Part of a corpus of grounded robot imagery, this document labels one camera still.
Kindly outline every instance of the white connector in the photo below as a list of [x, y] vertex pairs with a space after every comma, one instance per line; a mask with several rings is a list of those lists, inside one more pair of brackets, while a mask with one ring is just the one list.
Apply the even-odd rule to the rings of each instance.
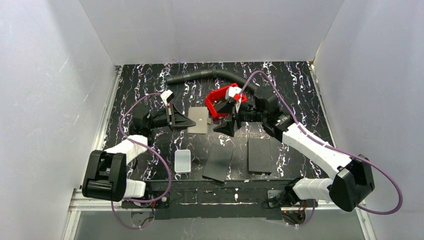
[[144, 181], [127, 179], [123, 198], [141, 198], [145, 195], [145, 190], [146, 183]]
[[242, 104], [242, 98], [239, 95], [239, 98], [236, 98], [236, 95], [240, 93], [242, 89], [238, 86], [230, 86], [225, 92], [225, 99], [230, 101], [231, 99], [235, 100], [235, 111], [238, 113], [240, 105]]

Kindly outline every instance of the black cable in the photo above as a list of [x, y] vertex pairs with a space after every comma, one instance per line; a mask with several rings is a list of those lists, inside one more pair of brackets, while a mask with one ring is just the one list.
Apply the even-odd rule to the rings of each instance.
[[[187, 81], [199, 80], [203, 78], [223, 78], [232, 83], [237, 83], [239, 87], [243, 86], [246, 83], [246, 78], [240, 76], [232, 71], [228, 71], [225, 69], [219, 69], [218, 66], [212, 66], [208, 69], [201, 69], [196, 71], [191, 71], [187, 73], [181, 73], [177, 75], [167, 76], [166, 83], [168, 85], [171, 84], [182, 84]], [[247, 89], [251, 93], [255, 93], [258, 89], [258, 86], [253, 82], [249, 82], [247, 84]]]
[[283, 213], [282, 216], [290, 218], [291, 219], [290, 222], [292, 222], [293, 224], [299, 224], [298, 221], [296, 221], [292, 216], [290, 216], [288, 214]]
[[152, 216], [151, 216], [151, 217], [146, 218], [140, 226], [143, 226], [147, 220], [152, 219], [152, 218], [153, 218]]

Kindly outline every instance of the white panel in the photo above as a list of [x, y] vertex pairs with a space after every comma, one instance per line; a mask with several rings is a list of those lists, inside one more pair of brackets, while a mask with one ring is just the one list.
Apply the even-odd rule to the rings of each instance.
[[[399, 183], [394, 215], [370, 214], [377, 239], [424, 239], [422, 0], [346, 0], [315, 60], [336, 144], [364, 154]], [[397, 194], [374, 171], [367, 207], [392, 209]]]
[[80, 0], [115, 65], [177, 61], [171, 0]]
[[116, 65], [312, 61], [343, 0], [80, 0]]
[[174, 0], [179, 61], [312, 61], [342, 3]]
[[60, 239], [115, 68], [77, 0], [0, 3], [2, 239]]

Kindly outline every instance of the purple cable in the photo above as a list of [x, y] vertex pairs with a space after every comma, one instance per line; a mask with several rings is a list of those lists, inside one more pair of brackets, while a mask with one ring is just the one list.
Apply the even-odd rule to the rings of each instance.
[[[306, 131], [303, 129], [304, 128], [304, 126], [302, 125], [302, 124], [299, 124], [299, 121], [298, 121], [298, 119], [296, 118], [296, 116], [295, 116], [295, 114], [293, 113], [293, 111], [292, 111], [292, 109], [291, 108], [289, 108], [289, 105], [287, 105], [287, 103], [286, 103], [286, 101], [284, 101], [284, 98], [283, 98], [283, 96], [281, 96], [281, 94], [279, 93], [279, 91], [278, 91], [278, 89], [276, 88], [276, 86], [272, 83], [272, 81], [270, 80], [270, 78], [265, 74], [265, 72], [263, 72], [263, 71], [260, 71], [260, 70], [258, 70], [258, 71], [254, 71], [250, 76], [249, 76], [249, 78], [247, 79], [247, 81], [246, 81], [246, 83], [244, 84], [244, 86], [243, 86], [243, 88], [241, 89], [241, 91], [240, 91], [240, 93], [239, 94], [242, 94], [243, 93], [243, 91], [245, 90], [245, 88], [247, 87], [247, 85], [248, 85], [248, 83], [250, 82], [250, 80], [253, 78], [253, 76], [255, 75], [255, 74], [262, 74], [262, 75], [264, 75], [265, 77], [266, 77], [266, 79], [268, 80], [268, 82], [269, 82], [269, 84], [271, 85], [271, 87], [274, 89], [274, 91], [275, 91], [275, 93], [277, 94], [277, 96], [278, 96], [278, 98], [281, 100], [281, 102], [284, 104], [284, 106], [285, 106], [285, 108], [288, 110], [288, 112], [290, 113], [290, 115], [291, 115], [291, 117], [293, 118], [293, 120], [294, 120], [294, 122], [297, 124], [297, 126], [298, 126], [298, 128], [302, 131], [302, 133], [304, 133], [305, 135], [307, 134], [306, 133]], [[307, 135], [307, 137], [310, 139], [310, 140], [312, 140], [312, 141], [314, 141], [315, 143], [317, 143], [317, 144], [319, 144], [319, 145], [321, 145], [321, 146], [323, 146], [325, 143], [323, 143], [323, 142], [321, 142], [321, 141], [319, 141], [319, 140], [317, 140], [317, 139], [315, 139], [315, 138], [313, 138], [311, 135]], [[396, 191], [397, 191], [397, 195], [399, 196], [399, 200], [398, 200], [398, 202], [397, 202], [397, 205], [396, 205], [396, 207], [394, 207], [392, 210], [389, 210], [389, 211], [375, 211], [375, 210], [371, 210], [371, 209], [368, 209], [368, 208], [365, 208], [365, 207], [363, 207], [363, 206], [360, 206], [360, 205], [358, 205], [357, 207], [359, 208], [359, 209], [362, 209], [362, 210], [364, 210], [364, 211], [366, 211], [366, 212], [368, 212], [368, 213], [372, 213], [372, 214], [377, 214], [377, 215], [390, 215], [390, 214], [394, 214], [394, 213], [396, 213], [397, 211], [399, 211], [399, 209], [401, 209], [401, 207], [402, 207], [402, 204], [403, 204], [403, 202], [404, 202], [404, 196], [402, 195], [402, 191], [401, 191], [401, 187], [398, 185], [398, 183], [386, 172], [386, 171], [384, 171], [383, 169], [381, 169], [379, 166], [377, 166], [375, 163], [372, 163], [372, 162], [370, 162], [369, 160], [366, 160], [365, 158], [363, 158], [363, 157], [360, 157], [360, 156], [357, 156], [357, 155], [355, 155], [355, 154], [353, 154], [353, 153], [350, 153], [350, 152], [348, 152], [348, 151], [344, 151], [344, 150], [341, 150], [341, 149], [338, 149], [338, 148], [336, 148], [336, 147], [333, 147], [333, 146], [330, 146], [330, 145], [325, 145], [324, 146], [325, 148], [328, 148], [328, 149], [330, 149], [330, 150], [333, 150], [333, 151], [336, 151], [336, 152], [338, 152], [338, 153], [341, 153], [341, 154], [345, 154], [345, 155], [348, 155], [348, 156], [350, 156], [350, 157], [353, 157], [353, 158], [356, 158], [356, 159], [359, 159], [360, 161], [362, 161], [362, 162], [364, 162], [364, 163], [366, 163], [366, 164], [368, 164], [368, 165], [370, 165], [370, 166], [372, 166], [372, 167], [374, 167], [376, 170], [378, 170], [380, 173], [382, 173], [392, 184], [393, 184], [393, 186], [394, 186], [394, 188], [396, 189]]]
[[122, 225], [122, 226], [124, 226], [124, 227], [126, 227], [127, 229], [133, 229], [133, 230], [135, 230], [135, 229], [142, 229], [142, 228], [144, 228], [144, 227], [146, 227], [147, 225], [149, 225], [149, 224], [151, 224], [151, 223], [153, 223], [153, 220], [152, 221], [149, 221], [148, 223], [146, 223], [146, 224], [144, 224], [144, 225], [141, 225], [141, 226], [130, 226], [130, 225], [127, 225], [127, 224], [125, 224], [119, 217], [118, 217], [118, 215], [117, 215], [117, 212], [115, 211], [115, 208], [114, 208], [114, 202], [113, 201], [110, 201], [110, 203], [111, 203], [111, 205], [112, 205], [112, 213], [113, 213], [113, 215], [115, 216], [115, 218], [116, 218], [116, 220]]
[[[124, 119], [125, 119], [125, 117], [128, 115], [128, 114], [130, 114], [130, 112], [134, 109], [134, 107], [137, 105], [137, 104], [139, 104], [141, 101], [143, 101], [144, 99], [146, 99], [146, 98], [148, 98], [148, 97], [152, 97], [152, 96], [157, 96], [157, 95], [161, 95], [160, 93], [150, 93], [150, 94], [147, 94], [147, 95], [145, 95], [144, 97], [142, 97], [142, 98], [140, 98], [139, 100], [137, 100], [129, 109], [128, 109], [128, 111], [123, 115], [123, 117], [119, 120], [119, 131], [122, 133], [122, 135], [125, 137], [125, 138], [127, 138], [128, 137], [128, 135], [124, 132], [124, 129], [123, 129], [123, 127], [122, 127], [122, 123], [124, 122]], [[165, 166], [165, 169], [166, 169], [166, 171], [167, 171], [167, 173], [168, 173], [168, 187], [166, 188], [166, 190], [165, 190], [165, 192], [163, 192], [162, 193], [162, 195], [160, 195], [160, 196], [158, 196], [158, 197], [156, 197], [156, 198], [153, 198], [153, 199], [150, 199], [150, 200], [138, 200], [138, 199], [133, 199], [133, 198], [128, 198], [127, 200], [128, 201], [131, 201], [131, 202], [137, 202], [137, 203], [142, 203], [142, 204], [146, 204], [146, 203], [152, 203], [152, 202], [156, 202], [156, 201], [158, 201], [158, 200], [160, 200], [162, 197], [165, 197], [165, 195], [167, 195], [167, 193], [170, 191], [170, 189], [171, 189], [171, 184], [172, 184], [172, 173], [171, 173], [171, 170], [170, 170], [170, 168], [168, 167], [168, 164], [167, 164], [167, 162], [164, 160], [164, 158], [163, 157], [161, 157], [161, 155], [159, 155], [159, 153], [158, 152], [156, 152], [153, 148], [151, 148], [151, 147], [149, 147], [149, 146], [147, 146], [147, 145], [145, 145], [145, 144], [143, 144], [143, 143], [141, 143], [141, 142], [138, 142], [138, 141], [135, 141], [135, 140], [133, 140], [133, 139], [129, 139], [129, 138], [127, 138], [128, 139], [128, 141], [130, 141], [131, 143], [133, 143], [133, 144], [138, 144], [138, 145], [140, 145], [140, 146], [142, 146], [142, 147], [144, 147], [144, 148], [146, 148], [147, 150], [149, 150], [152, 154], [154, 154], [162, 163], [163, 163], [163, 165]]]

